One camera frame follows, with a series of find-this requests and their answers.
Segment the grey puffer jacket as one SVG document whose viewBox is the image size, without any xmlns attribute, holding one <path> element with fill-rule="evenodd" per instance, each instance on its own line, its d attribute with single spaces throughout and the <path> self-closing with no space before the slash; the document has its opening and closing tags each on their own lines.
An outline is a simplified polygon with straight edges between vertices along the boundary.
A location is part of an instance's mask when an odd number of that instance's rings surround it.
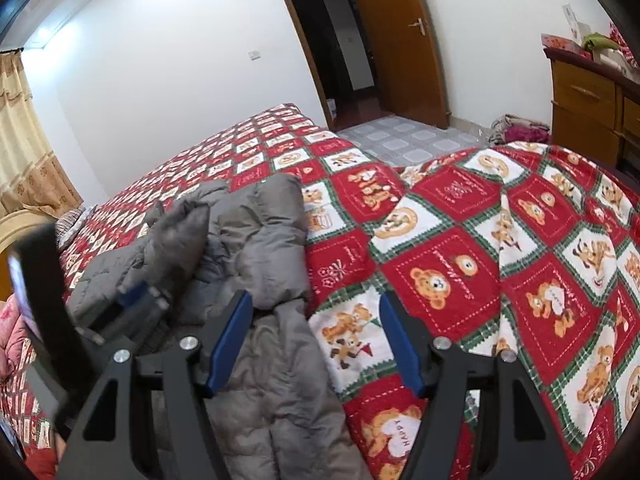
<svg viewBox="0 0 640 480">
<path fill-rule="evenodd" d="M 299 180 L 213 180 L 93 258 L 66 308 L 88 356 L 65 479 L 364 479 L 305 310 Z"/>
</svg>

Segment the pile of clothes on floor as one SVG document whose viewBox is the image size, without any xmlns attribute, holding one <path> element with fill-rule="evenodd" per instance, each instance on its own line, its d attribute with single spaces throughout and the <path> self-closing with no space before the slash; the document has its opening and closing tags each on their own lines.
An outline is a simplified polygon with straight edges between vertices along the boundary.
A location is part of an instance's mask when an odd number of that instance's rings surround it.
<svg viewBox="0 0 640 480">
<path fill-rule="evenodd" d="M 491 124 L 488 143 L 490 145 L 512 142 L 548 144 L 550 138 L 550 127 L 544 122 L 505 114 Z"/>
</svg>

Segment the pink blanket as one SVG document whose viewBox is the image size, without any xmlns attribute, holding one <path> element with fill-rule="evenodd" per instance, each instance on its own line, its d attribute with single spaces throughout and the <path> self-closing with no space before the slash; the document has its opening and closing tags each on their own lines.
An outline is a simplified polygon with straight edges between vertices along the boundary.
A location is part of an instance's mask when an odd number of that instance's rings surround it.
<svg viewBox="0 0 640 480">
<path fill-rule="evenodd" d="M 6 382 L 21 363 L 26 327 L 14 295 L 1 303 L 0 382 Z"/>
</svg>

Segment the striped grey pillow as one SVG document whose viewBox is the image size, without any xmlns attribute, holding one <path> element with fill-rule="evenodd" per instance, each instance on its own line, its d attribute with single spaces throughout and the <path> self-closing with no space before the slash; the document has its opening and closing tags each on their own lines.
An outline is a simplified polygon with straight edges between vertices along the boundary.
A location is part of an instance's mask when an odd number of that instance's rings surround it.
<svg viewBox="0 0 640 480">
<path fill-rule="evenodd" d="M 70 246 L 95 209 L 95 206 L 80 206 L 55 221 L 56 247 L 60 252 Z"/>
</svg>

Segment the wooden headboard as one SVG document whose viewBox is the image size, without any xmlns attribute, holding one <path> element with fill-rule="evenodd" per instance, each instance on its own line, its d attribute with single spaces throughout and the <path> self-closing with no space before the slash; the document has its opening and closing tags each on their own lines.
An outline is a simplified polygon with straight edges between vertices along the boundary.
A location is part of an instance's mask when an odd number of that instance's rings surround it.
<svg viewBox="0 0 640 480">
<path fill-rule="evenodd" d="M 13 292 L 8 257 L 15 242 L 54 218 L 40 211 L 19 210 L 0 220 L 0 300 L 6 301 Z"/>
</svg>

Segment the beige patterned curtain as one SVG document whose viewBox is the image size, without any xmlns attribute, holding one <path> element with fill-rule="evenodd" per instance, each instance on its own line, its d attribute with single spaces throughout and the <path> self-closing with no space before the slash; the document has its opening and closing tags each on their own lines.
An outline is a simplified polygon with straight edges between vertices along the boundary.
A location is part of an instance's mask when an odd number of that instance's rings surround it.
<svg viewBox="0 0 640 480">
<path fill-rule="evenodd" d="M 35 210 L 53 218 L 82 204 L 43 133 L 21 53 L 1 55 L 1 214 Z"/>
</svg>

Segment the red bear patterned bedspread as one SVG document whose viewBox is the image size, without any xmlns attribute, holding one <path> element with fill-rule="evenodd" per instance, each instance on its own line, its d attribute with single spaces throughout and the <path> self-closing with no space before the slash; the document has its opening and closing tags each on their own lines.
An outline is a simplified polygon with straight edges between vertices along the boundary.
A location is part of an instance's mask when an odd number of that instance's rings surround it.
<svg viewBox="0 0 640 480">
<path fill-rule="evenodd" d="M 365 479 L 402 478 L 427 403 L 407 388 L 380 317 L 394 292 L 462 350 L 511 350 L 558 432 L 569 479 L 639 474 L 639 196 L 556 145 L 466 148 L 393 168 L 281 104 L 163 162 L 101 206 L 60 254 L 67 304 L 93 258 L 149 231 L 145 215 L 213 180 L 235 192 L 299 180 L 305 310 Z M 1 383 L 1 474 L 61 479 L 68 438 L 27 382 Z M 469 476 L 480 392 L 471 390 L 447 479 Z"/>
</svg>

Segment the wooden dresser desk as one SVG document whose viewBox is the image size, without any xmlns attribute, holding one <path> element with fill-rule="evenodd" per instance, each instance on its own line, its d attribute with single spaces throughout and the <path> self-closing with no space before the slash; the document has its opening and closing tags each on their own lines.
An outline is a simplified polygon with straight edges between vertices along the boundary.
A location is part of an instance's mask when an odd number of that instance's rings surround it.
<svg viewBox="0 0 640 480">
<path fill-rule="evenodd" d="M 552 73 L 552 141 L 637 182 L 639 85 L 578 54 L 544 54 Z"/>
</svg>

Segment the brown wooden door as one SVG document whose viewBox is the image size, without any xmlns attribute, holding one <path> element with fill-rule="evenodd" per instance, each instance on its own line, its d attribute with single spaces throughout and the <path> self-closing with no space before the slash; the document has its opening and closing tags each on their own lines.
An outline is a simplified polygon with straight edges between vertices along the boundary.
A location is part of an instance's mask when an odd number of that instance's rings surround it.
<svg viewBox="0 0 640 480">
<path fill-rule="evenodd" d="M 450 111 L 425 0 L 356 0 L 386 110 L 446 129 Z"/>
</svg>

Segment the flat pink box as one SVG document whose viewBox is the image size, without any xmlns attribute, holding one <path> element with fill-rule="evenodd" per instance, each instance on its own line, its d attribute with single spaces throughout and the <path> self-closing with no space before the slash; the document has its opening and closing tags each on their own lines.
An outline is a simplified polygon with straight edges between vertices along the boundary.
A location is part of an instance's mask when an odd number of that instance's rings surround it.
<svg viewBox="0 0 640 480">
<path fill-rule="evenodd" d="M 542 34 L 540 39 L 545 48 L 562 50 L 578 55 L 582 54 L 582 47 L 571 39 L 549 34 Z"/>
</svg>

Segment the green cloth on dresser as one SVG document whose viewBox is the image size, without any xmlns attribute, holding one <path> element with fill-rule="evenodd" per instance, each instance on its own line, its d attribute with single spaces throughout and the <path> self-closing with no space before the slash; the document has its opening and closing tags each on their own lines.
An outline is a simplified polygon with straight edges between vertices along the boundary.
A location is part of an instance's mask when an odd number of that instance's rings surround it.
<svg viewBox="0 0 640 480">
<path fill-rule="evenodd" d="M 601 50 L 620 50 L 620 45 L 608 36 L 600 34 L 600 32 L 592 32 L 582 37 L 582 48 L 589 52 Z"/>
</svg>

